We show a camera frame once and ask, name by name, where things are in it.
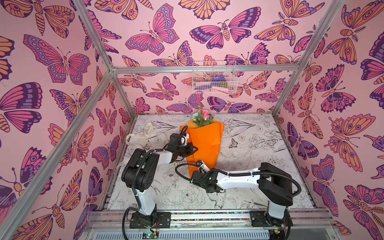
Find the orange wrapping paper sheet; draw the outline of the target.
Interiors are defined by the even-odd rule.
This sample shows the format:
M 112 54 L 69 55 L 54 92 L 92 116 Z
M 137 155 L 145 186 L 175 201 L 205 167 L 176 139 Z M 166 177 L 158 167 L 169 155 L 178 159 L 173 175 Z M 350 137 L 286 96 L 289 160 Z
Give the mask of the orange wrapping paper sheet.
M 212 124 L 201 128 L 192 120 L 185 126 L 188 126 L 187 142 L 198 148 L 197 152 L 187 157 L 187 163 L 196 164 L 197 161 L 202 161 L 211 170 L 216 166 L 219 157 L 225 125 L 214 119 Z

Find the white fake flower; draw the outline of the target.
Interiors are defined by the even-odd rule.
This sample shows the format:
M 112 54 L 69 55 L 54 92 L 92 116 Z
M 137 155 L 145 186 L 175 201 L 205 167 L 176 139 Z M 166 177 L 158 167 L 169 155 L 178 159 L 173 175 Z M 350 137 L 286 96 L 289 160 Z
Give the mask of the white fake flower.
M 193 123 L 195 123 L 198 126 L 198 128 L 200 128 L 203 125 L 203 121 L 204 121 L 204 118 L 201 111 L 193 114 Z

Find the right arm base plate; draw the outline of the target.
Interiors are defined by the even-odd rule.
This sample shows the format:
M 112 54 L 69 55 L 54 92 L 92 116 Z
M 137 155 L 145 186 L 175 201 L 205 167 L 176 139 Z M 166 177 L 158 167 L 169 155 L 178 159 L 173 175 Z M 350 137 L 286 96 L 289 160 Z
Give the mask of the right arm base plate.
M 293 222 L 287 210 L 285 210 L 282 219 L 271 217 L 268 214 L 268 211 L 250 211 L 250 219 L 252 227 L 283 229 L 285 227 L 293 226 Z

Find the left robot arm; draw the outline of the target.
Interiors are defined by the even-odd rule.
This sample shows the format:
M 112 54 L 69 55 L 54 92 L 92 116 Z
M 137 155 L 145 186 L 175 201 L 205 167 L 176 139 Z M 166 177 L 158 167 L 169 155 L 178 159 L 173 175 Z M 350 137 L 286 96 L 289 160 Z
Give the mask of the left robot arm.
M 142 216 L 149 217 L 157 211 L 149 188 L 158 165 L 181 161 L 197 152 L 198 148 L 188 142 L 187 130 L 188 126 L 183 126 L 180 133 L 172 134 L 169 143 L 162 149 L 135 149 L 125 166 L 122 181 L 133 191 L 138 213 Z

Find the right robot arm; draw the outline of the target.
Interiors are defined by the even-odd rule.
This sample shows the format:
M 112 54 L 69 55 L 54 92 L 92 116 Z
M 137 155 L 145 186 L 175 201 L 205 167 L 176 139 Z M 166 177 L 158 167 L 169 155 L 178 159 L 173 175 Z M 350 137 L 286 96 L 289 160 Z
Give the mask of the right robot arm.
M 293 198 L 302 191 L 301 185 L 292 176 L 270 163 L 261 163 L 259 168 L 247 171 L 224 171 L 211 169 L 198 161 L 197 171 L 192 173 L 190 183 L 203 188 L 207 193 L 219 193 L 228 189 L 258 189 L 268 198 L 263 214 L 250 214 L 253 227 L 289 227 L 288 208 Z

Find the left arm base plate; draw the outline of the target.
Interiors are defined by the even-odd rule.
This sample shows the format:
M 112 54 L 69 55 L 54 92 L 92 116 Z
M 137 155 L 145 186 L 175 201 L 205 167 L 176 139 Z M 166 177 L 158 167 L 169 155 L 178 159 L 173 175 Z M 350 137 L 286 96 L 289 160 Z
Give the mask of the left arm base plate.
M 171 225 L 170 212 L 156 212 L 150 216 L 135 212 L 130 221 L 130 229 L 157 228 L 169 229 Z

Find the pink fake rose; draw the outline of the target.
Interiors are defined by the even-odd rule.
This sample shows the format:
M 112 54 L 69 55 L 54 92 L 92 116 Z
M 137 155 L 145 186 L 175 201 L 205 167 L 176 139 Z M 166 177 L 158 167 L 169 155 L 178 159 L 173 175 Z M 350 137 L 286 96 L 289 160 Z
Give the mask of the pink fake rose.
M 205 126 L 208 125 L 208 123 L 207 123 L 207 119 L 208 119 L 208 116 L 209 116 L 210 113 L 209 113 L 208 110 L 203 109 L 203 107 L 202 107 L 201 105 L 198 105 L 198 108 L 199 108 L 199 111 L 202 112 L 202 114 L 203 114 L 203 118 L 204 118 L 203 125 L 202 125 L 201 127 L 205 127 Z

